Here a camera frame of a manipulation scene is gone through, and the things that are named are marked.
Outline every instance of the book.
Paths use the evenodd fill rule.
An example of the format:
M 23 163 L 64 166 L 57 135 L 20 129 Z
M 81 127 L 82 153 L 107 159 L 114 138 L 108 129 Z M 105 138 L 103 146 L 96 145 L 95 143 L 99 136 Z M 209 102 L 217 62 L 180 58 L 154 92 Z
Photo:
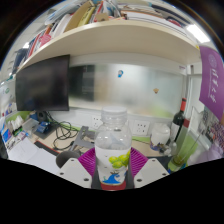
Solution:
M 98 11 L 99 7 L 100 7 L 100 4 L 97 4 L 97 6 L 96 6 L 96 8 L 95 8 L 95 10 L 94 10 L 90 20 L 89 20 L 89 23 L 93 23 L 94 22 L 95 15 L 96 15 L 96 12 Z
M 79 9 L 79 7 L 83 4 L 83 2 L 84 2 L 83 0 L 81 1 L 76 0 L 75 2 L 71 2 L 59 8 L 45 20 L 44 24 L 48 25 L 54 23 L 56 20 L 61 20 L 64 15 L 76 12 Z
M 37 41 L 37 44 L 36 44 L 36 46 L 35 46 L 33 52 L 36 52 L 36 51 L 39 49 L 40 44 L 41 44 L 41 42 L 40 42 L 40 38 L 44 35 L 45 31 L 46 31 L 46 30 L 43 30 L 43 31 L 40 33 L 40 37 L 39 37 L 39 39 L 38 39 L 38 41 Z
M 92 1 L 88 1 L 79 7 L 79 9 L 73 14 L 72 18 L 67 24 L 64 33 L 78 27 L 80 20 L 89 7 L 95 7 Z
M 34 40 L 34 42 L 33 42 L 33 45 L 32 45 L 32 47 L 31 47 L 31 49 L 30 49 L 28 58 L 33 54 L 33 50 L 34 50 L 34 48 L 35 48 L 35 46 L 36 46 L 36 43 L 37 43 L 37 40 L 38 40 L 39 37 L 40 37 L 40 33 L 36 36 L 36 38 L 35 38 L 35 40 Z
M 111 8 L 113 9 L 113 14 L 115 18 L 121 17 L 119 7 L 116 0 L 107 0 L 107 2 L 111 5 Z
M 32 47 L 32 45 L 33 45 L 34 40 L 35 40 L 35 38 L 33 38 L 33 40 L 31 40 L 31 41 L 29 42 L 29 48 L 28 48 L 27 53 L 26 53 L 26 55 L 25 55 L 24 62 L 25 62 L 26 59 L 28 58 L 28 55 L 29 55 L 29 53 L 30 53 L 30 50 L 31 50 L 31 47 Z
M 101 3 L 99 4 L 99 7 L 98 7 L 98 9 L 97 9 L 97 11 L 96 11 L 96 13 L 95 13 L 95 17 L 96 17 L 97 14 L 101 13 L 102 8 L 103 8 L 103 1 L 101 1 Z M 97 22 L 97 19 L 96 19 L 95 17 L 94 17 L 94 19 L 93 19 L 93 22 L 94 22 L 94 23 Z
M 60 34 L 62 34 L 64 32 L 65 27 L 67 26 L 67 24 L 69 23 L 71 18 L 72 18 L 72 16 L 70 14 L 64 15 L 64 17 L 58 23 L 55 31 L 52 33 L 52 39 L 59 36 Z
M 52 29 L 51 29 L 49 35 L 51 35 L 51 36 L 53 35 L 53 33 L 54 33 L 55 29 L 57 28 L 57 26 L 58 26 L 58 24 L 59 24 L 60 21 L 61 21 L 60 19 L 57 20 L 57 21 L 55 21 L 55 23 L 54 23 L 54 25 L 52 26 Z
M 82 19 L 80 20 L 80 22 L 78 24 L 78 27 L 79 26 L 83 26 L 83 25 L 85 25 L 85 24 L 87 24 L 89 22 L 90 17 L 91 17 L 91 15 L 92 15 L 92 13 L 93 13 L 93 11 L 94 11 L 95 8 L 96 7 L 89 7 L 86 10 L 85 14 L 83 15 Z
M 150 23 L 155 23 L 159 24 L 161 26 L 167 27 L 169 29 L 173 29 L 177 32 L 180 32 L 184 36 L 186 36 L 186 32 L 183 28 L 163 19 L 163 18 L 158 18 L 156 16 L 152 15 L 147 15 L 145 13 L 137 13 L 137 12 L 126 12 L 127 19 L 128 20 L 139 20 L 139 21 L 144 21 L 144 22 L 150 22 Z
M 114 16 L 114 11 L 112 10 L 111 4 L 107 1 L 103 1 L 102 13 L 107 13 L 108 16 Z

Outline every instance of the white shelf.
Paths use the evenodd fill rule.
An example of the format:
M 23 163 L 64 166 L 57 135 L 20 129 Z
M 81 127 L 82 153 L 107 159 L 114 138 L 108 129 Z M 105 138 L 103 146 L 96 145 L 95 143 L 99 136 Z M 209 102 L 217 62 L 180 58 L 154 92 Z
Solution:
M 196 44 L 184 35 L 161 25 L 124 20 L 88 24 L 63 33 L 36 51 L 19 70 L 60 55 L 107 52 L 153 55 L 184 65 L 201 61 Z

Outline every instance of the black monitor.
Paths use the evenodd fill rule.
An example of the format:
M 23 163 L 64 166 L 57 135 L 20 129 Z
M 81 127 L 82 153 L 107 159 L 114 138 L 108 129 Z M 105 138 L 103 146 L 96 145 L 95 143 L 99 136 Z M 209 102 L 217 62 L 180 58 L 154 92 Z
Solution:
M 68 111 L 69 55 L 37 62 L 16 74 L 18 111 Z

